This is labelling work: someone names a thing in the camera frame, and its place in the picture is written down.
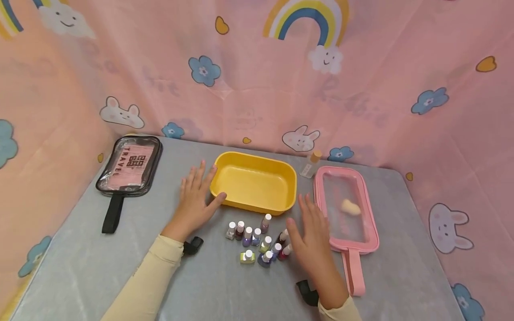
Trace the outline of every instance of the cream sleeve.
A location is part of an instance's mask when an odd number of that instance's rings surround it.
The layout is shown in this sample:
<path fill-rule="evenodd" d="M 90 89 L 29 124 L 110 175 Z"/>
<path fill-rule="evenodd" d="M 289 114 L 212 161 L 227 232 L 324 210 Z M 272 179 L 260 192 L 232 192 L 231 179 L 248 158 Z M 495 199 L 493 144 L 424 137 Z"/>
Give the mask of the cream sleeve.
<path fill-rule="evenodd" d="M 159 235 L 101 321 L 154 321 L 182 253 L 183 243 Z"/>
<path fill-rule="evenodd" d="M 340 308 L 326 310 L 318 303 L 318 310 L 322 321 L 362 321 L 351 296 Z"/>

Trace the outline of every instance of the pink zipper pouch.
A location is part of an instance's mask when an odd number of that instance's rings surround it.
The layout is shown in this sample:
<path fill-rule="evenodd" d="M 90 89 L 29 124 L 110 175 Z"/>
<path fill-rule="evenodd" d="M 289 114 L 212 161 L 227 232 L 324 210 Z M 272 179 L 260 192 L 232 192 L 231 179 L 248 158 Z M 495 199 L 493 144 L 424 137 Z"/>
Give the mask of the pink zipper pouch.
<path fill-rule="evenodd" d="M 320 167 L 314 179 L 314 199 L 330 223 L 332 250 L 343 257 L 350 295 L 363 296 L 366 287 L 360 255 L 379 246 L 364 178 L 350 168 Z"/>

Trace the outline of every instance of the yellow container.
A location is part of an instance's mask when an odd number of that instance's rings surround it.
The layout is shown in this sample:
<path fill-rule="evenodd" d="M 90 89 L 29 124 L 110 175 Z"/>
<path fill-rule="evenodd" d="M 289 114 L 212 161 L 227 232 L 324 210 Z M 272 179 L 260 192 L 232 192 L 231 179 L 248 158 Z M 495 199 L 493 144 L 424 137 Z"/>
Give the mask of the yellow container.
<path fill-rule="evenodd" d="M 296 172 L 287 163 L 238 152 L 223 153 L 214 163 L 211 193 L 227 193 L 225 205 L 280 215 L 296 202 Z"/>

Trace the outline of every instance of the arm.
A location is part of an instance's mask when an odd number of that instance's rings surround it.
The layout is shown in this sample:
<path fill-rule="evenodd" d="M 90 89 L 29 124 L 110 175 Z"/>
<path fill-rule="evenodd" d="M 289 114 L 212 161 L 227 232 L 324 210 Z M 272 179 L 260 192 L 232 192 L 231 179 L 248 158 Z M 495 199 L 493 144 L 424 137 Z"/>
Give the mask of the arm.
<path fill-rule="evenodd" d="M 337 271 L 329 244 L 328 221 L 320 209 L 311 202 L 298 196 L 304 226 L 303 237 L 298 232 L 295 221 L 286 221 L 289 237 L 298 262 L 316 286 L 320 297 L 318 309 L 323 321 L 361 321 L 359 311 L 348 290 L 344 279 Z"/>
<path fill-rule="evenodd" d="M 171 221 L 162 230 L 143 262 L 128 279 L 101 321 L 153 321 L 168 288 L 170 279 L 180 265 L 185 239 L 207 222 L 227 197 L 220 193 L 205 204 L 216 167 L 205 179 L 205 161 L 199 170 L 192 167 L 180 185 L 180 202 Z"/>

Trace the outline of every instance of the hand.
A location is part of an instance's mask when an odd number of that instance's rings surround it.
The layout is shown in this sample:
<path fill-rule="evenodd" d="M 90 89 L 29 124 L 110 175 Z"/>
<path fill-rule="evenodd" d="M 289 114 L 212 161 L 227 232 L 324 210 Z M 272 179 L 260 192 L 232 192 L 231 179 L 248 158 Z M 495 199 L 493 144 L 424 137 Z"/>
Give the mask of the hand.
<path fill-rule="evenodd" d="M 298 195 L 304 227 L 303 238 L 292 218 L 286 220 L 287 231 L 298 262 L 313 280 L 326 309 L 341 307 L 348 299 L 348 290 L 332 258 L 328 221 L 309 195 Z"/>
<path fill-rule="evenodd" d="M 216 166 L 213 165 L 205 178 L 205 161 L 201 161 L 200 168 L 191 167 L 187 178 L 182 178 L 180 185 L 180 202 L 171 221 L 162 230 L 161 235 L 179 242 L 186 238 L 197 228 L 204 225 L 218 207 L 227 198 L 226 193 L 220 193 L 209 205 L 205 204 L 205 196 L 209 192 Z"/>

